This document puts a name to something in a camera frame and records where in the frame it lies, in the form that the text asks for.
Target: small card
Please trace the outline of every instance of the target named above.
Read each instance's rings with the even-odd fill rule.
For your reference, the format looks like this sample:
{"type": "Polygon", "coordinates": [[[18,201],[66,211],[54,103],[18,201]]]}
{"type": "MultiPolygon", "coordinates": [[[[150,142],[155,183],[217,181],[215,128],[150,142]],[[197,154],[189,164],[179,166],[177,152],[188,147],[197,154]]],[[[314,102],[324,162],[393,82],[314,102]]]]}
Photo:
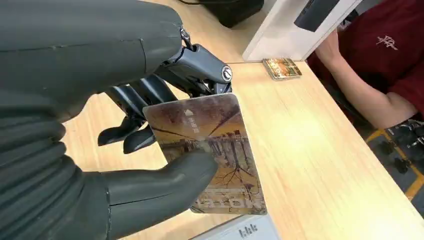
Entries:
{"type": "Polygon", "coordinates": [[[203,149],[219,164],[191,207],[195,213],[267,213],[239,102],[232,93],[165,102],[143,108],[168,162],[203,149]]]}
{"type": "Polygon", "coordinates": [[[263,64],[275,80],[295,79],[302,76],[298,66],[290,58],[265,58],[263,64]]]}

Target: wooden table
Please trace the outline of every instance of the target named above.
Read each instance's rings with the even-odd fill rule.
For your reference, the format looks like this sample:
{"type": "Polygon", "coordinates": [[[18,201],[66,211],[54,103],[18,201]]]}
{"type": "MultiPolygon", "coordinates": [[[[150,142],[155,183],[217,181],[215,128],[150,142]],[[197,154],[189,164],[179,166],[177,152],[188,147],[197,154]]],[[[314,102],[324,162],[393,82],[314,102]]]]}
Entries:
{"type": "Polygon", "coordinates": [[[244,62],[242,54],[266,17],[264,12],[259,12],[230,29],[222,26],[202,5],[186,5],[178,0],[144,1],[175,9],[190,33],[191,42],[201,44],[226,63],[244,62]]]}
{"type": "MultiPolygon", "coordinates": [[[[284,240],[422,240],[424,220],[304,62],[303,77],[273,81],[261,63],[231,64],[263,192],[284,240]]],[[[66,123],[69,154],[85,171],[157,169],[157,144],[133,154],[97,147],[123,113],[104,94],[66,123]]],[[[126,239],[186,240],[234,215],[190,211],[126,239]]]]}

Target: red shirt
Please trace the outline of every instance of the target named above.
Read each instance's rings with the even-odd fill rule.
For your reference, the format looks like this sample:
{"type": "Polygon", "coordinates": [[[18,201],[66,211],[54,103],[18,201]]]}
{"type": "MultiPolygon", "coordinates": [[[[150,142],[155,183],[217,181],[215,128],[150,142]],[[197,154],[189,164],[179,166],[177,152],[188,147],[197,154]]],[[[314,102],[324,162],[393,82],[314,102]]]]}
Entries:
{"type": "MultiPolygon", "coordinates": [[[[424,114],[424,0],[385,0],[339,33],[342,56],[370,86],[397,93],[424,114]]],[[[313,53],[322,81],[335,81],[313,53]]]]}

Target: gray robotic arm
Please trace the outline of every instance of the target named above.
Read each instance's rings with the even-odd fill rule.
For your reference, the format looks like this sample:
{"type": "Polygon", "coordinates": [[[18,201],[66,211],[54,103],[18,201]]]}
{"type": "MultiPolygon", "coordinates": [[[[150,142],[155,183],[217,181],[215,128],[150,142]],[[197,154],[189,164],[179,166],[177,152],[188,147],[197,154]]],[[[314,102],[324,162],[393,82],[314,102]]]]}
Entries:
{"type": "Polygon", "coordinates": [[[124,140],[131,153],[154,142],[138,131],[142,108],[175,100],[165,80],[191,97],[231,91],[231,69],[190,43],[173,9],[2,1],[0,36],[0,240],[121,238],[185,211],[209,184],[217,163],[201,151],[156,171],[83,172],[60,142],[96,93],[126,113],[99,145],[124,140]]]}

